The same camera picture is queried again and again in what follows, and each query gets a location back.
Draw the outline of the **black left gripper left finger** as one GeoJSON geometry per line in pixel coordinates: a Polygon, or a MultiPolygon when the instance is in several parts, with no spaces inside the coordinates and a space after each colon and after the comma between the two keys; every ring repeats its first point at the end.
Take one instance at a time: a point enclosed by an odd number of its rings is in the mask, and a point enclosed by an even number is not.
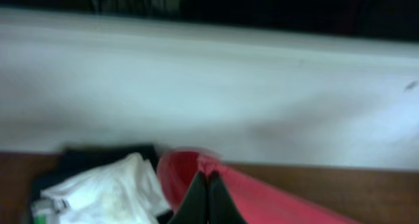
{"type": "Polygon", "coordinates": [[[208,186],[202,172],[194,176],[179,209],[169,224],[207,224],[208,186]]]}

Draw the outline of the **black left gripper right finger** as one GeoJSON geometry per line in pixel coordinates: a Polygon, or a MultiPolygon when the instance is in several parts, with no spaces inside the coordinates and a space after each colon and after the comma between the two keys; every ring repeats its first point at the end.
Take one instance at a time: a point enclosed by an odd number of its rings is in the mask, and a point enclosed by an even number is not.
{"type": "Polygon", "coordinates": [[[209,224],[247,224],[231,198],[219,172],[209,177],[209,224]]]}

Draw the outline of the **red orange printed t-shirt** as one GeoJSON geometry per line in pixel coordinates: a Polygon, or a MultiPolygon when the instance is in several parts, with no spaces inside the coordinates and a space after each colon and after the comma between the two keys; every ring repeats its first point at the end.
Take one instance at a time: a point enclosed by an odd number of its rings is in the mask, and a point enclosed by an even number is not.
{"type": "Polygon", "coordinates": [[[219,172],[238,211],[254,224],[349,224],[352,219],[247,176],[206,151],[176,150],[161,157],[156,173],[174,214],[197,172],[219,172]]]}

